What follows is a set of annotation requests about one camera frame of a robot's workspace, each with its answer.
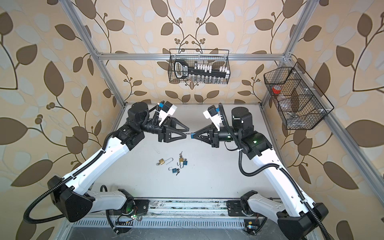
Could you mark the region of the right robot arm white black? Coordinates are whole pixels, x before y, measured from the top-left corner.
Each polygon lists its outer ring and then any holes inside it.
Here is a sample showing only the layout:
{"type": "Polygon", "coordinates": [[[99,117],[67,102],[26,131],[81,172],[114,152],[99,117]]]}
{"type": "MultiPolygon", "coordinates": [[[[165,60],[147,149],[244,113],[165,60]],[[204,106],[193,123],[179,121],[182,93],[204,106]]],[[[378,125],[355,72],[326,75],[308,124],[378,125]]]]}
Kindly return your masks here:
{"type": "Polygon", "coordinates": [[[223,104],[219,104],[208,107],[203,114],[212,124],[192,133],[191,138],[213,148],[218,148],[221,142],[234,142],[241,174],[246,177],[264,174],[282,201],[279,205],[257,191],[249,191],[240,201],[244,215],[263,215],[275,222],[289,240],[301,240],[316,228],[320,228],[326,240],[331,239],[322,223],[329,213],[327,207],[316,203],[297,184],[273,145],[262,133],[255,131],[253,116],[247,108],[236,107],[227,116],[223,104]]]}

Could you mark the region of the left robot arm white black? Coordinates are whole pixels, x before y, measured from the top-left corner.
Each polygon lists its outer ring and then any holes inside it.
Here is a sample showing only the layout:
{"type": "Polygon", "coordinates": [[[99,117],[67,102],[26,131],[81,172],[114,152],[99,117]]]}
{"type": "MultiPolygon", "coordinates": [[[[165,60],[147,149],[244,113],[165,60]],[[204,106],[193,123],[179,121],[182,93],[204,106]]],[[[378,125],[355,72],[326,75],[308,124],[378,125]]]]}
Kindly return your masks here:
{"type": "Polygon", "coordinates": [[[126,208],[133,197],[124,189],[95,193],[90,187],[120,157],[135,148],[145,133],[158,135],[159,142],[164,143],[185,139],[189,128],[173,117],[176,110],[177,106],[170,102],[160,102],[152,109],[147,103],[134,103],[128,109],[126,123],[106,136],[98,152],[64,177],[54,176],[49,180],[49,189],[27,207],[23,220],[28,224],[42,224],[66,218],[74,223],[89,213],[126,208]],[[61,214],[33,219],[32,210],[46,197],[51,197],[61,214]]]}

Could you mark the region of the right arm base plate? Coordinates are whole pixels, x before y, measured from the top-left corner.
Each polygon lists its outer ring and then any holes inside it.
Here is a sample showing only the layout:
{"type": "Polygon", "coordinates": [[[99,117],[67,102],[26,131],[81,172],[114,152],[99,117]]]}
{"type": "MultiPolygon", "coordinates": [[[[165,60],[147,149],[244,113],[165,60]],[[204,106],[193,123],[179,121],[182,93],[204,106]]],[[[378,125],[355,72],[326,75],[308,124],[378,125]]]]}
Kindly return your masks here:
{"type": "Polygon", "coordinates": [[[229,217],[246,217],[240,200],[228,200],[226,201],[229,217]]]}

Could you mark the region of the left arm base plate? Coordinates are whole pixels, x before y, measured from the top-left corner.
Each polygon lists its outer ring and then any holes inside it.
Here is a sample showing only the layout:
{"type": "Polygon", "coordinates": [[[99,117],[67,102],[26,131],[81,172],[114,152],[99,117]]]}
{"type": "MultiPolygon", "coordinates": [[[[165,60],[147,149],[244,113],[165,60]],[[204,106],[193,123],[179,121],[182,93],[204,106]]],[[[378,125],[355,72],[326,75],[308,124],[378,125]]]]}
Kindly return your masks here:
{"type": "Polygon", "coordinates": [[[150,200],[148,199],[133,199],[128,200],[121,209],[109,210],[112,216],[133,216],[133,215],[146,215],[149,210],[150,200]]]}

